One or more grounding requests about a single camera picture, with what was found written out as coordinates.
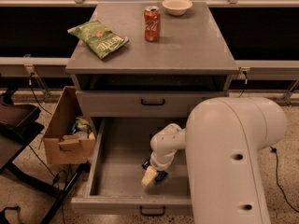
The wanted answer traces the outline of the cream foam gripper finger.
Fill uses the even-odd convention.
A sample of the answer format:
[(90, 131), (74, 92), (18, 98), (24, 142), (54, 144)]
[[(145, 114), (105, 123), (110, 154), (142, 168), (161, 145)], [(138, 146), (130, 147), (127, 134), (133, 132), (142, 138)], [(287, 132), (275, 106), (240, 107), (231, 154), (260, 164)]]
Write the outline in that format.
[(154, 167), (149, 166), (141, 180), (142, 185), (146, 187), (151, 181), (155, 179), (157, 174), (157, 170)]

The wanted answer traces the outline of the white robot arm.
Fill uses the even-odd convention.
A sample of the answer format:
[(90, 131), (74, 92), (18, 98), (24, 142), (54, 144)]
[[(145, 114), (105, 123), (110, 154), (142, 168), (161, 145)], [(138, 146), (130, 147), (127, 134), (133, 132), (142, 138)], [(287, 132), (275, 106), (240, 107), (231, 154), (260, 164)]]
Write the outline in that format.
[(287, 130), (281, 107), (263, 97), (213, 98), (197, 105), (186, 127), (171, 123), (150, 140), (147, 186), (186, 153), (194, 224), (271, 224), (258, 151)]

